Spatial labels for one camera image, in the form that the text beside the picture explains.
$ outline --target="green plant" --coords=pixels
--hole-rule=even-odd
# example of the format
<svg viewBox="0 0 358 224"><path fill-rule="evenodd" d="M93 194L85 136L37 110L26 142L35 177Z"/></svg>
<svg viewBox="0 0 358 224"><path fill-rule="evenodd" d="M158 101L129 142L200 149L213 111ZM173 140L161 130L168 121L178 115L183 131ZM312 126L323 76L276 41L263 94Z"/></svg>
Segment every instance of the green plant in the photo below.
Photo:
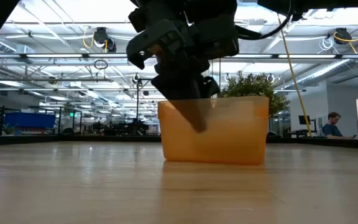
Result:
<svg viewBox="0 0 358 224"><path fill-rule="evenodd" d="M272 84L267 80L266 74L247 76L242 71L237 72L238 78L230 78L229 85L222 90L221 97L238 96L266 96L269 98L269 115L272 116L281 110L288 109L290 103L285 96L274 94Z"/></svg>
<svg viewBox="0 0 358 224"><path fill-rule="evenodd" d="M4 124L4 132L5 132L5 134L12 134L13 131L14 131L14 129L15 129L15 127L16 127L16 125L10 127L10 126L9 126L9 123Z"/></svg>

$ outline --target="orange plastic bin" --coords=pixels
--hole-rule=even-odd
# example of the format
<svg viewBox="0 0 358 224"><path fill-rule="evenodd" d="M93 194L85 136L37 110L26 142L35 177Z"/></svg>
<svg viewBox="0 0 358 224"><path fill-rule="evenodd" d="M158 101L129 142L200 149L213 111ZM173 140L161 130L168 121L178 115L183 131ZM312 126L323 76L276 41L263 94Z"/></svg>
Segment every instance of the orange plastic bin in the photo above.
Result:
<svg viewBox="0 0 358 224"><path fill-rule="evenodd" d="M264 163L269 116L267 97L172 102L185 107L187 114L197 116L199 111L206 120L207 129L198 133L171 102L161 101L158 118L166 160L247 165Z"/></svg>

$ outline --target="person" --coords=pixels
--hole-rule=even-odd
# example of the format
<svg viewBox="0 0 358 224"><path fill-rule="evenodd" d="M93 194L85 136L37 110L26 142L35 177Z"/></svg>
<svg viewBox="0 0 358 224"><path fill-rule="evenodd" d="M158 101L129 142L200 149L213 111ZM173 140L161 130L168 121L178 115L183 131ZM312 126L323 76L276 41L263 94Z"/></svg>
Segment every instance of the person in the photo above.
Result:
<svg viewBox="0 0 358 224"><path fill-rule="evenodd" d="M353 137L344 137L338 127L335 125L341 119L341 115L337 112L332 112L328 115L328 123L323 127L323 133L329 139L354 139Z"/></svg>

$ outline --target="blue container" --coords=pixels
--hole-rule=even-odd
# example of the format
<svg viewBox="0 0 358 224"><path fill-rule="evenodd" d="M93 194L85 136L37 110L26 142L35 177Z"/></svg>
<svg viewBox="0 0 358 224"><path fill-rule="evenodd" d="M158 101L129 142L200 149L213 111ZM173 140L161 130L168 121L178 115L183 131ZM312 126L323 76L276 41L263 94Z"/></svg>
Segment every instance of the blue container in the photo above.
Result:
<svg viewBox="0 0 358 224"><path fill-rule="evenodd" d="M23 128L53 128L55 115L21 112L7 113L5 114L4 124Z"/></svg>

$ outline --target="computer monitor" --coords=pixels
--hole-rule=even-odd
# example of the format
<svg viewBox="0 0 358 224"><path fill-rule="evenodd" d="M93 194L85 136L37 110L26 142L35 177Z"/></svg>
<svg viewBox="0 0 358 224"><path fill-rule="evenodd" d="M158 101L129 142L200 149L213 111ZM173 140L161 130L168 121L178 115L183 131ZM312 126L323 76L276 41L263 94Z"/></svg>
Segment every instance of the computer monitor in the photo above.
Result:
<svg viewBox="0 0 358 224"><path fill-rule="evenodd" d="M299 115L299 124L306 125L305 116Z"/></svg>

